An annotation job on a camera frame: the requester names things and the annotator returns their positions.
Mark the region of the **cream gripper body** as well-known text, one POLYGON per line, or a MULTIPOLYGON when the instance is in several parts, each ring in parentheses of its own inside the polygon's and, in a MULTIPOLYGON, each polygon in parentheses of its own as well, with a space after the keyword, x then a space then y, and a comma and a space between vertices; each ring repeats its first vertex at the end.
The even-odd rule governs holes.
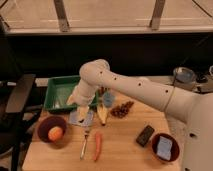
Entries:
MULTIPOLYGON (((67 99, 66 104, 67 105, 72 105, 74 104, 74 98, 72 95, 70 95, 67 99)), ((77 107, 77 122, 78 123, 83 123, 88 116, 88 112, 89 112, 89 107, 88 106, 78 106, 77 107)))

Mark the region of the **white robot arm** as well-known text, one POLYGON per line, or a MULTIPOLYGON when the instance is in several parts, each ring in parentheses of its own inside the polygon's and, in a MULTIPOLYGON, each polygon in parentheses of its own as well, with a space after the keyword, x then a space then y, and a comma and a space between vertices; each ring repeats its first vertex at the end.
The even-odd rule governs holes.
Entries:
POLYGON ((187 125, 181 171, 213 171, 213 93, 198 94, 147 78, 119 75, 104 59, 83 64, 67 104, 88 106, 99 87, 123 93, 187 125))

